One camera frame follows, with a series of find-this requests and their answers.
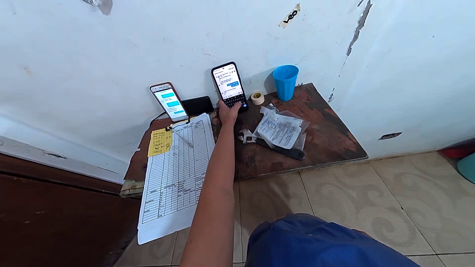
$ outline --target yellow sticky note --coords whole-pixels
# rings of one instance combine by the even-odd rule
[[[148,156],[152,157],[170,151],[171,147],[171,131],[165,129],[155,130],[152,132],[149,144]]]

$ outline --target black smartphone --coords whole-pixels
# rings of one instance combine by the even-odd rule
[[[233,61],[217,66],[211,69],[214,83],[218,87],[221,99],[228,107],[234,106],[234,103],[241,102],[240,112],[246,111],[247,98],[242,88],[241,77],[238,67]]]
[[[202,96],[193,99],[183,100],[183,106],[189,116],[200,115],[213,112],[214,107],[209,96]]]

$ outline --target black power bank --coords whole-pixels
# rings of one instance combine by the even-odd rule
[[[202,96],[193,99],[182,100],[188,116],[200,115],[203,113],[209,113],[214,110],[213,104],[209,96]]]

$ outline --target wooden table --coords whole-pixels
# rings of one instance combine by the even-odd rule
[[[244,128],[254,131],[262,119],[262,114],[259,112],[261,106],[272,103],[280,111],[288,110],[310,122],[305,130],[305,133],[307,133],[304,146],[306,157],[303,161],[294,160],[256,144],[243,144],[242,141],[236,138],[235,181],[270,174],[334,166],[368,158],[365,150],[328,103],[320,96],[312,83],[297,86],[294,97],[289,101],[280,101],[277,98],[277,93],[271,93],[265,95],[265,101],[262,105],[253,105],[250,101],[249,103],[249,110],[237,117],[234,126],[235,133]],[[221,121],[217,111],[211,113],[210,118],[216,140],[221,129]],[[165,128],[171,123],[172,121],[169,118],[152,122],[150,128],[142,137],[139,145],[140,151],[135,152],[130,160],[125,180],[135,180],[137,182],[145,180],[150,134],[153,130]],[[137,194],[136,184],[128,183],[126,187],[123,187],[123,191],[133,189]]]

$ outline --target finger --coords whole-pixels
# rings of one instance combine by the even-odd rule
[[[238,112],[240,107],[241,107],[241,102],[236,102],[234,103],[234,106],[231,108],[231,110],[234,112]]]
[[[228,106],[226,106],[226,104],[221,99],[218,101],[218,107],[219,108],[228,108]]]

